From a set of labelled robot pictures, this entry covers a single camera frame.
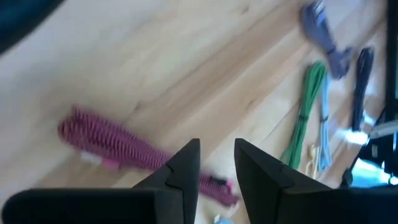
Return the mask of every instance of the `black cable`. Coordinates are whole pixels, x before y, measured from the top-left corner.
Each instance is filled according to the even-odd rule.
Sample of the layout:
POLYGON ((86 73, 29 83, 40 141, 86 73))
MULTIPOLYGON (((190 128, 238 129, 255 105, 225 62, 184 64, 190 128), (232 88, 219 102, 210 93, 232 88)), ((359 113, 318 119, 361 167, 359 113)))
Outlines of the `black cable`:
POLYGON ((374 48, 362 49, 356 64, 356 86, 354 91, 353 131, 359 131, 363 118, 363 100, 372 71, 374 48))

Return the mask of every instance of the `light blue cable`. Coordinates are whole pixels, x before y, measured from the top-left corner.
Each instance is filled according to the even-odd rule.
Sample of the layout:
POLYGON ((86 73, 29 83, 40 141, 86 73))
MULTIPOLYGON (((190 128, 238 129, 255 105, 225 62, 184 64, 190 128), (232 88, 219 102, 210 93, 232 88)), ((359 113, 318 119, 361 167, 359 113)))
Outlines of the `light blue cable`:
POLYGON ((318 171, 323 172, 331 166, 331 154, 329 149, 329 132, 328 132, 328 89, 330 77, 329 74, 323 79, 322 86, 322 113, 321 113, 321 128, 320 128, 320 147, 318 158, 318 171))

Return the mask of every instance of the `wooden floor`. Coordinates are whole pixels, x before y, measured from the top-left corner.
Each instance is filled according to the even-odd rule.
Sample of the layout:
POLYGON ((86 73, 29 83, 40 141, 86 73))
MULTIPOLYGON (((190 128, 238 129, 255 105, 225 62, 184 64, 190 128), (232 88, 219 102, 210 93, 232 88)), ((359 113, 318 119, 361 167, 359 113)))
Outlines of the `wooden floor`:
MULTIPOLYGON (((32 35, 0 57, 0 202, 29 187, 131 187, 148 172, 81 161, 57 137, 77 104, 177 152, 201 139, 204 169, 235 177, 233 145, 245 138, 279 158, 292 134, 305 68, 322 54, 303 36, 304 0, 67 1, 32 35)), ((373 45, 365 110, 384 106, 386 3, 325 0, 338 45, 373 45)), ((354 69, 330 87, 335 165, 317 178, 337 187, 359 146, 344 140, 354 69)), ((319 101, 304 140, 317 143, 319 101)), ((200 198, 197 223, 233 213, 200 198)))

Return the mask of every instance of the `blurry black object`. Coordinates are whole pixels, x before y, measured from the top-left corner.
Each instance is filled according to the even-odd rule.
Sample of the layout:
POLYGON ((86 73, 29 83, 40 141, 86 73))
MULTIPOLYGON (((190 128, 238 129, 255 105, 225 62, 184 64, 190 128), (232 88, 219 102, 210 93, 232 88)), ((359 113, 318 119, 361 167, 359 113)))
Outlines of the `blurry black object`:
POLYGON ((63 0, 0 0, 0 54, 37 27, 63 0))
POLYGON ((331 189, 243 139, 235 166, 252 224, 389 223, 395 214, 398 188, 331 189))
MULTIPOLYGON (((388 223, 398 188, 331 189, 243 139, 235 142, 238 182, 252 224, 388 223)), ((11 197, 8 223, 194 223, 200 143, 190 141, 132 189, 35 189, 11 197)))
POLYGON ((363 101, 365 98, 366 87, 372 71, 374 61, 374 48, 366 47, 362 49, 356 62, 356 84, 354 91, 354 111, 352 117, 352 130, 360 131, 363 120, 363 101))
MULTIPOLYGON (((388 0, 387 5, 387 61, 386 61, 386 118, 398 119, 398 1, 388 0)), ((398 150, 396 134, 380 138, 384 154, 384 171, 398 176, 398 150)))
POLYGON ((2 219, 4 224, 194 223, 199 170, 200 142, 193 139, 132 189, 27 190, 6 202, 2 219))

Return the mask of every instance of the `white cable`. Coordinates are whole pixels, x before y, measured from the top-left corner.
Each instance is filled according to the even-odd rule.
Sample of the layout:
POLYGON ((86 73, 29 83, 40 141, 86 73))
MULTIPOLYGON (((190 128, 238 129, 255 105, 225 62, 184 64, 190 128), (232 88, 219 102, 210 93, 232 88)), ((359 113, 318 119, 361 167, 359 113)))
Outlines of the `white cable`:
POLYGON ((329 89, 330 77, 329 74, 323 81, 322 88, 322 113, 321 113, 321 127, 320 127, 320 147, 319 147, 319 158, 318 158, 318 170, 319 172, 325 171, 331 166, 332 159, 329 149, 329 132, 328 132, 328 89, 329 89))
POLYGON ((315 145, 311 145, 308 155, 310 157, 310 162, 308 162, 306 168, 305 168, 305 175, 313 178, 314 180, 317 178, 317 172, 318 172, 318 155, 319 155, 319 147, 316 147, 315 145))

